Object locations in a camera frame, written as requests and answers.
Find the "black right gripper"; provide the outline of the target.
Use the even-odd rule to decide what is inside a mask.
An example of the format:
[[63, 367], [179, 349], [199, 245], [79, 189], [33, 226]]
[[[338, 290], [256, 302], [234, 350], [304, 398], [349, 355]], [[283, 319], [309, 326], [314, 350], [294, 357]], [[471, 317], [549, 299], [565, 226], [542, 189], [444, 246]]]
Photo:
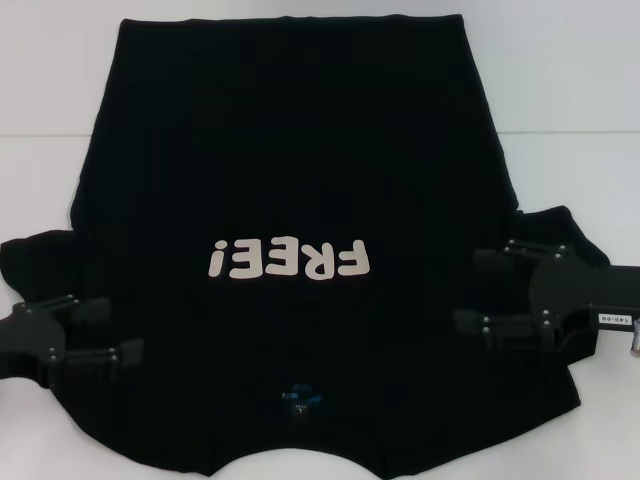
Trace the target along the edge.
[[488, 314], [455, 310], [458, 334], [481, 337], [487, 349], [561, 350], [582, 334], [629, 332], [639, 349], [639, 269], [593, 268], [567, 244], [510, 239], [498, 249], [476, 249], [474, 268], [483, 272], [535, 269], [531, 312]]

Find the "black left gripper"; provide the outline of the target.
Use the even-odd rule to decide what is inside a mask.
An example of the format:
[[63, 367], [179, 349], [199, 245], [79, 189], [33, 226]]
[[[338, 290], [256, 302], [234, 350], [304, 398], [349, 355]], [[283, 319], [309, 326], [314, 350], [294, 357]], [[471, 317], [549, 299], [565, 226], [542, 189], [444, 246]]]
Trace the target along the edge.
[[106, 298], [58, 297], [16, 304], [1, 320], [1, 379], [24, 378], [40, 387], [54, 387], [66, 377], [93, 372], [99, 380], [115, 382], [122, 370], [142, 364], [144, 340], [65, 352], [62, 326], [108, 323], [109, 319]]

